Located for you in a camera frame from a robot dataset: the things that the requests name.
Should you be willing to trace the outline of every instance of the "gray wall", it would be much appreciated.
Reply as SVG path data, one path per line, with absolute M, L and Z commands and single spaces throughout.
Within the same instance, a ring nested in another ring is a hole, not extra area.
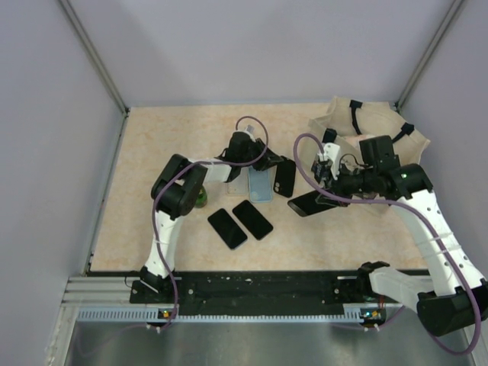
M 0 364 L 42 364 L 120 114 L 53 0 L 0 11 Z
M 403 114 L 432 139 L 422 165 L 474 264 L 488 275 L 488 2 L 470 0 Z
M 450 0 L 72 0 L 126 103 L 393 101 Z

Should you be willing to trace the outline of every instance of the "beige cloth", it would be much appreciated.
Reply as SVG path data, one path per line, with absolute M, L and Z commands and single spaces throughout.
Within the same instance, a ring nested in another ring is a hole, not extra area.
M 358 136 L 352 125 L 350 103 L 351 99 L 334 97 L 326 115 L 310 120 L 309 128 L 310 132 L 321 141 L 327 128 L 334 129 L 337 132 L 334 143 L 341 146 L 341 154 L 352 154 L 360 163 L 363 163 L 358 141 L 364 135 L 390 135 L 393 139 L 401 131 L 401 127 L 406 121 L 385 104 L 366 102 L 356 109 L 358 127 L 363 134 Z M 419 163 L 422 152 L 429 144 L 430 140 L 415 129 L 410 135 L 404 135 L 396 141 L 393 144 L 393 150 L 400 157 L 400 164 L 407 165 Z M 306 170 L 310 170 L 317 153 L 318 146 L 311 139 L 306 139 L 301 143 L 299 159 Z M 371 208 L 376 213 L 382 213 L 387 206 L 372 205 Z

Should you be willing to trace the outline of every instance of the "smartphone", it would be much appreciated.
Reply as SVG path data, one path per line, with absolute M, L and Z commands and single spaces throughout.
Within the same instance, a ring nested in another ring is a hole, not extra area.
M 295 174 L 297 166 L 295 162 L 285 156 L 283 161 L 276 166 L 276 176 L 274 177 L 274 191 L 281 196 L 290 198 L 293 196 L 295 186 Z
M 261 240 L 273 231 L 269 221 L 247 200 L 235 206 L 232 212 L 257 240 Z
M 246 233 L 223 208 L 212 213 L 208 222 L 230 249 L 237 248 L 247 240 Z
M 289 200 L 288 206 L 300 216 L 307 217 L 334 207 L 339 207 L 340 203 L 322 196 L 317 191 L 311 191 L 293 200 Z

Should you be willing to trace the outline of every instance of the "metal frame edge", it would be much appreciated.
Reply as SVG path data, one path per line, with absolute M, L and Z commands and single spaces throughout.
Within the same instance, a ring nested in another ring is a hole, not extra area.
M 124 103 L 120 92 L 117 89 L 113 79 L 110 76 L 110 73 L 107 71 L 103 61 L 101 60 L 98 51 L 96 50 L 95 46 L 90 40 L 88 33 L 86 32 L 85 28 L 83 27 L 82 22 L 79 20 L 78 15 L 76 14 L 75 9 L 73 8 L 70 0 L 56 0 L 59 7 L 61 8 L 63 14 L 65 15 L 66 19 L 69 22 L 69 25 L 75 32 L 76 37 L 79 39 L 79 42 L 88 57 L 88 60 L 91 63 L 93 69 L 97 72 L 97 75 L 107 89 L 108 94 L 114 100 L 115 104 L 117 105 L 118 109 L 121 113 L 126 114 L 128 112 L 128 106 Z
M 98 200 L 98 211 L 95 214 L 95 218 L 91 223 L 88 232 L 91 234 L 88 240 L 88 244 L 85 245 L 85 251 L 82 255 L 82 263 L 80 264 L 80 273 L 83 275 L 89 270 L 89 266 L 92 261 L 92 256 L 95 251 L 98 234 L 100 233 L 101 221 L 104 216 L 105 208 L 107 206 L 107 199 L 110 193 L 110 187 L 114 179 L 115 167 L 117 165 L 117 160 L 120 154 L 120 148 L 122 147 L 122 141 L 124 139 L 125 129 L 127 127 L 127 121 L 129 119 L 129 113 L 122 116 L 122 122 L 120 123 L 120 131 L 118 133 L 117 139 L 114 139 L 111 148 L 111 160 L 108 167 L 104 169 L 105 174 L 103 177 L 103 190 L 101 196 Z
M 78 318 L 78 307 L 60 307 L 56 326 L 47 347 L 46 366 L 64 366 L 69 352 L 75 323 Z
M 435 52 L 438 49 L 441 42 L 445 39 L 445 36 L 448 33 L 448 31 L 452 29 L 452 26 L 454 25 L 454 21 L 458 18 L 459 14 L 462 12 L 466 4 L 467 4 L 467 0 L 454 0 L 451 3 L 448 12 L 442 19 L 437 31 L 434 34 L 434 37 L 431 39 L 429 45 L 425 49 L 422 57 L 420 58 L 420 61 L 417 63 L 415 69 L 413 70 L 412 75 L 409 77 L 409 80 L 406 83 L 405 88 L 402 90 L 402 93 L 398 98 L 398 102 L 395 104 L 398 111 L 401 111 L 403 109 L 403 106 L 409 100 L 410 95 L 412 94 L 413 90 L 417 86 L 427 65 L 432 60 L 432 57 L 435 55 Z
M 473 338 L 474 326 L 468 326 L 464 328 L 464 335 L 466 336 L 466 342 L 469 342 Z M 485 323 L 481 323 L 481 335 L 480 341 L 477 347 L 471 352 L 474 364 L 476 366 L 488 365 L 488 327 Z

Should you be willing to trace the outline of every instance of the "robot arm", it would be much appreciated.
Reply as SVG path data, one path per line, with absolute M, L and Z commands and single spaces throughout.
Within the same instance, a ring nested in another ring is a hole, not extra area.
M 179 172 L 190 164 L 194 165 L 177 181 L 171 185 L 163 194 L 156 207 L 156 227 L 158 230 L 161 252 L 168 267 L 175 269 L 175 253 L 181 225 L 191 210 L 193 210 L 198 194 L 204 184 L 210 182 L 230 182 L 240 173 L 239 166 L 232 166 L 232 163 L 246 163 L 259 157 L 265 148 L 260 139 L 252 135 L 252 127 L 235 131 L 223 153 L 212 159 L 187 159 L 179 154 L 173 155 L 161 175 L 154 183 L 151 190 L 151 198 L 156 199 L 158 193 L 171 181 Z M 266 149 L 263 157 L 252 167 L 256 170 L 266 170 L 282 161 L 282 158 L 274 154 L 269 148 Z M 140 279 L 143 284 L 155 292 L 159 292 L 162 282 L 168 276 L 168 271 L 159 257 L 158 242 L 156 236 L 152 235 L 152 246 L 146 264 L 140 271 Z
M 436 243 L 442 239 L 473 291 L 481 311 L 488 317 L 488 283 L 474 267 L 446 223 L 437 203 L 432 183 L 417 164 L 400 166 L 388 136 L 360 142 L 364 164 L 349 171 L 341 165 L 340 146 L 323 145 L 314 163 L 315 179 L 343 197 L 377 193 L 388 200 L 415 208 L 434 226 L 434 238 L 425 224 L 402 207 L 393 210 L 405 223 L 427 263 L 430 279 L 420 280 L 401 273 L 387 263 L 364 263 L 359 268 L 358 287 L 364 295 L 380 294 L 416 312 L 428 331 L 442 336 L 474 323 L 474 311 L 458 277 Z

